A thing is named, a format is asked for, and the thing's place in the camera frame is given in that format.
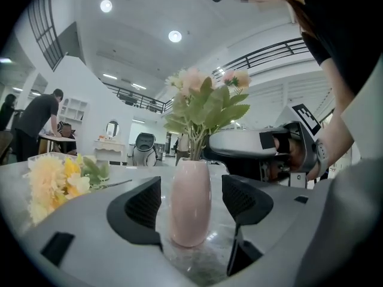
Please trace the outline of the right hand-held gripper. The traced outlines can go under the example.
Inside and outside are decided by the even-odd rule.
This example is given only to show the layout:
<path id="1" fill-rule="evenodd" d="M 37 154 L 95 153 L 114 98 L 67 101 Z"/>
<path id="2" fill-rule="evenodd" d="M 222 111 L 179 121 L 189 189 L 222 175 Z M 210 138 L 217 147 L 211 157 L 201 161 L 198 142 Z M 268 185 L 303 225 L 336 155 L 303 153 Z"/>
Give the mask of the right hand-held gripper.
<path id="1" fill-rule="evenodd" d="M 214 133 L 202 151 L 202 158 L 223 163 L 230 174 L 263 182 L 272 182 L 270 167 L 276 165 L 279 170 L 276 183 L 306 188 L 306 175 L 318 158 L 316 141 L 320 131 L 320 123 L 304 104 L 287 105 L 272 127 Z M 273 139 L 276 135 L 301 142 L 305 157 L 299 170 L 291 171 L 289 155 L 277 152 Z"/>

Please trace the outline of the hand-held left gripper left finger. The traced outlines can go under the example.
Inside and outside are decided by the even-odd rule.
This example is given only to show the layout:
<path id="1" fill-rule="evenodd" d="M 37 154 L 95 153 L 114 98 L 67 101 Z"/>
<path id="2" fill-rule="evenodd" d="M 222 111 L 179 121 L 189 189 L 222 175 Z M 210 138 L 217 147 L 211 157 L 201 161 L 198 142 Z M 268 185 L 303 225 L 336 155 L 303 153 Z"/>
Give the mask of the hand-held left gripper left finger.
<path id="1" fill-rule="evenodd" d="M 136 188 L 110 202 L 107 221 L 110 227 L 133 245 L 163 246 L 156 231 L 156 218 L 162 204 L 161 177 L 143 180 Z"/>

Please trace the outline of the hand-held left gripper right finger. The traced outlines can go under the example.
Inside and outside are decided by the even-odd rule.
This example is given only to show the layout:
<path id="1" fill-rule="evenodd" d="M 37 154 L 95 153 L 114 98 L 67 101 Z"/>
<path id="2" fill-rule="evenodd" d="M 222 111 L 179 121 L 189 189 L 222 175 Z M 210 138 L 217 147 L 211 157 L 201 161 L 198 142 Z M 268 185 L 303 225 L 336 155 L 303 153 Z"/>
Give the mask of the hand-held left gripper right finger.
<path id="1" fill-rule="evenodd" d="M 263 190 L 266 182 L 248 179 L 238 175 L 223 175 L 222 200 L 235 221 L 234 238 L 241 226 L 255 225 L 273 209 L 272 197 Z"/>

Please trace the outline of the person's right hand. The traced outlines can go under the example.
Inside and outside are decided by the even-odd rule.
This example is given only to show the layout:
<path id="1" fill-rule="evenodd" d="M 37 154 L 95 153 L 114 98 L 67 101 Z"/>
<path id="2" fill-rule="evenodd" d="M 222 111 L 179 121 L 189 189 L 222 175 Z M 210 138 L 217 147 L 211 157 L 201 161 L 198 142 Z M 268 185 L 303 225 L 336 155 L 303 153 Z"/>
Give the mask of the person's right hand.
<path id="1" fill-rule="evenodd" d="M 278 153 L 288 154 L 288 164 L 291 171 L 300 169 L 305 152 L 302 149 L 302 144 L 299 140 L 288 138 L 284 135 L 273 136 L 275 147 Z"/>

